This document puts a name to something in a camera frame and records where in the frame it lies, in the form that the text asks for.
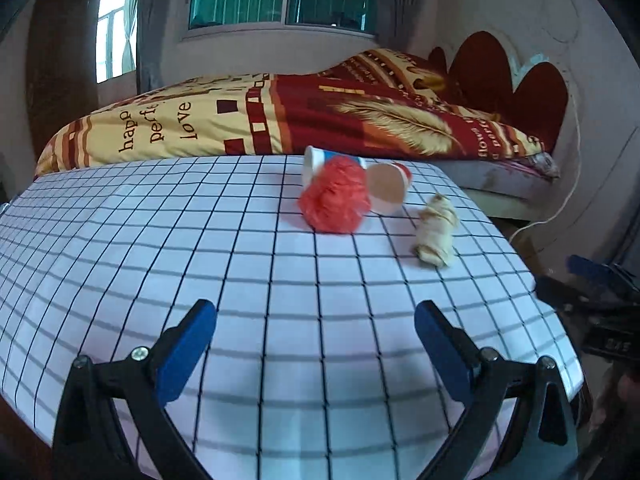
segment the red and yellow blanket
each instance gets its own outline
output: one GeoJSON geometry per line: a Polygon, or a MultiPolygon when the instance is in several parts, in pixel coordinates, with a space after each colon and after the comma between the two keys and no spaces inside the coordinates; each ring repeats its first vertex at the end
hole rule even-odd
{"type": "Polygon", "coordinates": [[[447,97],[426,60],[368,50],[313,75],[199,77],[62,128],[36,176],[176,156],[300,154],[308,145],[380,158],[501,160],[540,153],[536,137],[447,97]]]}

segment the red crumpled ball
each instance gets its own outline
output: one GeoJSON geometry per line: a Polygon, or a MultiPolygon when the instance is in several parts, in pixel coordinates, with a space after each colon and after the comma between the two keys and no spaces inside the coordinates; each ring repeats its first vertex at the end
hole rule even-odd
{"type": "Polygon", "coordinates": [[[349,157],[332,157],[302,192],[298,205],[316,231],[353,233],[371,210],[364,168],[349,157]]]}

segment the checkered tablecloth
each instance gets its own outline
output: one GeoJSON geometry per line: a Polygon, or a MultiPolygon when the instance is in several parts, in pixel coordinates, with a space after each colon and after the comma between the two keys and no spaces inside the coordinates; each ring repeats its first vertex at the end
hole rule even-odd
{"type": "MultiPolygon", "coordinates": [[[[2,396],[46,441],[72,360],[151,346],[198,298],[216,333],[167,406],[216,480],[413,480],[462,406],[443,389],[413,326],[433,300],[478,347],[551,355],[567,392],[574,349],[533,278],[439,169],[414,174],[404,210],[357,234],[315,234],[296,205],[299,156],[178,158],[38,179],[0,216],[2,396]],[[450,197],[462,225],[442,270],[412,253],[417,212],[450,197]]],[[[475,473],[508,423],[505,402],[475,473]]],[[[154,468],[118,403],[139,464],[154,468]]]]}

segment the feather print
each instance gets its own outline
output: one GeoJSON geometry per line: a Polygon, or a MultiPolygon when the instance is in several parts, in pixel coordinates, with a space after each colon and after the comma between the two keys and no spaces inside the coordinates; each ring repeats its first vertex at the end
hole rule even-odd
{"type": "Polygon", "coordinates": [[[380,101],[348,101],[335,108],[343,114],[360,116],[365,122],[401,139],[421,155],[449,153],[454,143],[466,155],[449,125],[425,110],[380,101]]]}

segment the brown door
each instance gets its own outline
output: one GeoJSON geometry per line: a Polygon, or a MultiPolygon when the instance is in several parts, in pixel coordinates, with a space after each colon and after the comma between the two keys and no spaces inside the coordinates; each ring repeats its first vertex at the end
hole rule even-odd
{"type": "Polygon", "coordinates": [[[98,107],[95,25],[89,0],[36,0],[26,61],[26,102],[36,159],[60,128],[98,107]]]}

